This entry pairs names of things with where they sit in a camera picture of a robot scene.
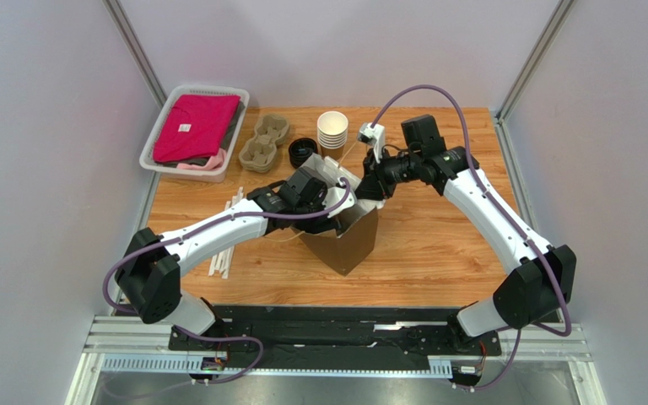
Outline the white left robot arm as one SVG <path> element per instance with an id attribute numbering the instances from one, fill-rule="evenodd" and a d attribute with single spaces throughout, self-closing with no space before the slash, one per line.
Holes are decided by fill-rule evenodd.
<path id="1" fill-rule="evenodd" d="M 249 192 L 208 219 L 156 235 L 139 230 L 125 256 L 107 272 L 102 291 L 114 309 L 137 315 L 145 324 L 168 322 L 201 337 L 216 322 L 213 310 L 181 288 L 181 279 L 201 262 L 248 240 L 292 226 L 329 220 L 353 199 L 349 180 L 328 184 L 299 168 L 286 180 Z"/>

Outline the brown paper bag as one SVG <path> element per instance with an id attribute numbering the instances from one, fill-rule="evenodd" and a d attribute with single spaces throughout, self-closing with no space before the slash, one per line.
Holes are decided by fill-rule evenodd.
<path id="1" fill-rule="evenodd" d="M 336 186 L 345 177 L 354 193 L 362 178 L 335 159 L 313 154 L 302 166 L 327 184 Z M 382 201 L 358 200 L 354 207 L 342 211 L 336 217 L 343 229 L 312 235 L 304 231 L 292 231 L 305 246 L 326 266 L 343 276 L 350 274 L 374 250 L 379 228 L 379 210 Z"/>

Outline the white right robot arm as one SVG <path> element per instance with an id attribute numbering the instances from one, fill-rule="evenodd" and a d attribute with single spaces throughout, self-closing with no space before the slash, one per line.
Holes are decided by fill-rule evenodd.
<path id="1" fill-rule="evenodd" d="M 501 201 L 475 159 L 462 146 L 447 148 L 431 115 L 402 123 L 407 147 L 385 149 L 384 127 L 365 123 L 357 139 L 369 145 L 359 200 L 383 201 L 397 185 L 422 181 L 453 203 L 489 243 L 506 278 L 486 300 L 461 308 L 449 321 L 456 337 L 476 338 L 504 327 L 521 329 L 570 302 L 576 257 L 533 231 Z"/>

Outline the cardboard cup carrier tray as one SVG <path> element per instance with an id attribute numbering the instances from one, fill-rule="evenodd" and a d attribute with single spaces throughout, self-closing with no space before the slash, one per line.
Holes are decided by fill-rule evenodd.
<path id="1" fill-rule="evenodd" d="M 278 149 L 289 137 L 290 122 L 278 114 L 260 117 L 254 126 L 254 135 L 247 140 L 239 153 L 239 161 L 245 170 L 257 173 L 269 172 L 275 163 Z"/>

